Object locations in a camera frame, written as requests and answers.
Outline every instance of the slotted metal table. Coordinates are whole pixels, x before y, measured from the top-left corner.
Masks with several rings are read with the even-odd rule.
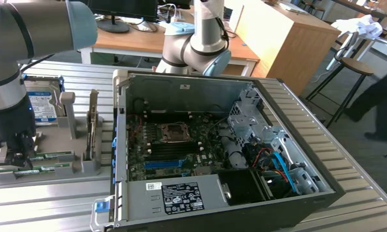
[[[110,195],[111,187],[113,73],[118,68],[49,61],[29,69],[27,74],[31,75],[63,75],[66,90],[77,93],[78,116],[86,116],[91,89],[101,91],[98,111],[105,118],[103,167],[102,173],[93,177],[0,186],[0,232],[91,231],[93,203]],[[277,79],[265,78],[261,82],[348,192],[328,209],[282,231],[387,232],[386,193],[289,87]],[[274,115],[268,114],[276,123]]]

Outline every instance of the dark trousers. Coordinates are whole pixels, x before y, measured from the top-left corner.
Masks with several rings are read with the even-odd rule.
[[[387,138],[387,75],[362,93],[354,101],[350,111],[362,118],[377,107],[376,133]]]

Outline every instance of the power supply label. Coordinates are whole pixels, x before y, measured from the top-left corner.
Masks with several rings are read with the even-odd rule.
[[[37,122],[54,122],[58,119],[57,109],[51,100],[54,98],[51,92],[38,91],[29,92],[31,99]]]
[[[206,209],[198,182],[163,185],[162,194],[166,213],[169,215]]]

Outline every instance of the gray floor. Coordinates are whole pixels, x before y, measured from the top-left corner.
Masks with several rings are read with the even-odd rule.
[[[334,53],[330,52],[326,56],[320,69],[313,77],[314,81],[320,74],[326,72],[326,66],[333,58]],[[139,57],[134,56],[118,56],[121,63],[111,65],[121,65],[129,67],[137,67],[139,64]],[[50,60],[62,61],[62,62],[74,62],[82,63],[81,53],[65,52],[55,55]],[[153,58],[150,62],[145,59],[142,60],[139,67],[151,68],[157,66],[159,63],[159,59]],[[302,98],[309,95],[309,93],[314,90],[314,88],[320,85],[320,83],[325,80],[326,76],[324,75],[321,80],[317,83],[309,83]],[[333,98],[337,102],[342,102],[346,94],[349,93],[356,81],[358,80],[360,74],[353,72],[349,69],[344,69],[336,79],[330,82],[328,87],[324,90],[324,93]],[[376,77],[368,77],[357,96],[365,91],[365,89],[376,83]],[[316,97],[314,102],[321,105],[330,112],[337,110],[337,106],[334,103],[330,103],[328,99],[322,96]],[[316,106],[309,105],[312,111],[320,116],[330,119],[330,116],[324,113]],[[354,156],[356,160],[360,162],[373,179],[377,181],[382,189],[387,193],[387,159],[382,158],[382,155],[387,153],[387,143],[374,142],[368,140],[364,137],[366,131],[374,131],[374,110],[368,113],[364,117],[362,121],[358,123],[352,122],[348,117],[344,115],[340,119],[338,123],[333,124],[330,127],[330,132],[342,143],[350,154]]]

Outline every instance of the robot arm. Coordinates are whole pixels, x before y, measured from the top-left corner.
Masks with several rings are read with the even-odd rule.
[[[94,14],[82,2],[0,4],[0,166],[31,166],[35,112],[18,60],[97,43]]]
[[[191,66],[206,76],[221,75],[232,59],[229,36],[222,36],[225,0],[195,0],[194,3],[195,26],[175,22],[167,27],[157,72],[189,74]]]

